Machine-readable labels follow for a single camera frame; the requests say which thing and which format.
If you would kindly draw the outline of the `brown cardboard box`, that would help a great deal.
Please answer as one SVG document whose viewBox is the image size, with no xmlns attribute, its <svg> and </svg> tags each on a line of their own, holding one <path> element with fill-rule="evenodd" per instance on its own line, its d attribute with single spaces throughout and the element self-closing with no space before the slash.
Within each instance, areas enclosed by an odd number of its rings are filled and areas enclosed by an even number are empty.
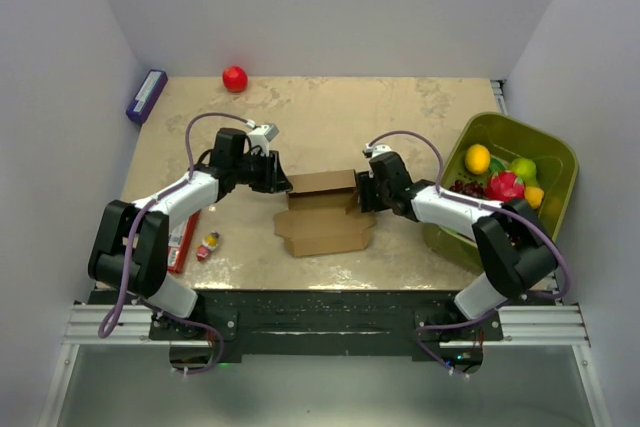
<svg viewBox="0 0 640 427">
<path fill-rule="evenodd" d="M 294 257 L 366 249 L 376 218 L 359 205 L 353 170 L 293 175 L 287 209 L 274 215 L 274 232 Z"/>
</svg>

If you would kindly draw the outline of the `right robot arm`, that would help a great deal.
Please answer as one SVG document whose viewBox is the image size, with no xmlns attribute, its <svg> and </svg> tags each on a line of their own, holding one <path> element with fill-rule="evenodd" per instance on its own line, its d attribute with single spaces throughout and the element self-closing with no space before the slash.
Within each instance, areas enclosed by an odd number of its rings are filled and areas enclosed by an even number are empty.
<svg viewBox="0 0 640 427">
<path fill-rule="evenodd" d="M 454 298 L 445 316 L 448 333 L 469 339 L 481 316 L 525 294 L 561 265 L 558 249 L 529 203 L 482 202 L 433 182 L 413 181 L 401 156 L 386 145 L 367 146 L 369 169 L 357 174 L 364 212 L 390 210 L 423 224 L 436 224 L 474 240 L 483 273 Z"/>
</svg>

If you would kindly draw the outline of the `small colourful toy figure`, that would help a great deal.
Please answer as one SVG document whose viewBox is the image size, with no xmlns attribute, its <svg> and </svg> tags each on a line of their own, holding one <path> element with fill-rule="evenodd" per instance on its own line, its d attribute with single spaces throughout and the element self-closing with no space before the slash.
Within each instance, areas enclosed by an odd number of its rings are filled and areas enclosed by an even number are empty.
<svg viewBox="0 0 640 427">
<path fill-rule="evenodd" d="M 218 232 L 212 231 L 207 234 L 196 249 L 196 259 L 200 262 L 207 260 L 217 249 L 219 240 L 220 234 Z"/>
</svg>

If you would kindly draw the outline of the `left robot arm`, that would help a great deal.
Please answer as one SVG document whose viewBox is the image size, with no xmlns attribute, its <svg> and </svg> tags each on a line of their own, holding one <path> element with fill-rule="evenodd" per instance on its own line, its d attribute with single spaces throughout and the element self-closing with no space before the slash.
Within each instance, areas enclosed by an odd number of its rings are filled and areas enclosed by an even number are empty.
<svg viewBox="0 0 640 427">
<path fill-rule="evenodd" d="M 279 153 L 269 147 L 277 134 L 277 126 L 271 123 L 249 132 L 222 128 L 193 172 L 146 198 L 110 202 L 90 255 L 90 278 L 113 288 L 126 280 L 126 292 L 173 315 L 171 325 L 183 338 L 200 337 L 207 315 L 195 307 L 198 294 L 167 273 L 169 234 L 238 185 L 268 194 L 290 191 L 292 184 L 282 170 Z"/>
</svg>

